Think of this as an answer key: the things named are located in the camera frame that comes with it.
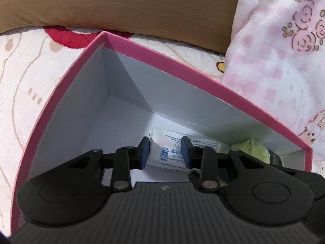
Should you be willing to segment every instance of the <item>fabric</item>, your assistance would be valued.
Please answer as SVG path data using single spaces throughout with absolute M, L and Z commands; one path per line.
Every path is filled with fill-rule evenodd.
M 19 28 L 0 35 L 0 231 L 9 235 L 11 194 L 23 149 L 46 100 L 100 30 Z M 121 33 L 219 81 L 224 57 L 181 42 Z
M 17 27 L 111 29 L 225 53 L 237 0 L 0 0 L 0 33 Z
M 324 175 L 325 0 L 238 0 L 222 83 L 313 147 Z

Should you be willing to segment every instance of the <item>pink box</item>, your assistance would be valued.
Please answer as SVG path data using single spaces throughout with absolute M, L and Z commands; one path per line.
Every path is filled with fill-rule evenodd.
M 228 145 L 258 139 L 285 167 L 311 171 L 311 147 L 250 101 L 197 70 L 102 32 L 71 65 L 38 117 L 17 172 L 11 232 L 22 222 L 14 196 L 27 179 L 94 148 L 111 153 L 137 145 L 153 127 Z M 146 169 L 133 177 L 150 180 Z

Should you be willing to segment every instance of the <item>pink flower pattern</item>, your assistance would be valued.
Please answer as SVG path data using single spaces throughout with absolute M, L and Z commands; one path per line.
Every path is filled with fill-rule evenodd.
M 314 1 L 294 0 L 300 7 L 293 13 L 293 22 L 282 27 L 282 36 L 291 37 L 291 47 L 300 52 L 313 52 L 319 50 L 325 38 L 325 22 L 319 19 L 314 26 L 315 14 L 313 13 Z M 320 17 L 325 17 L 325 10 L 321 10 Z

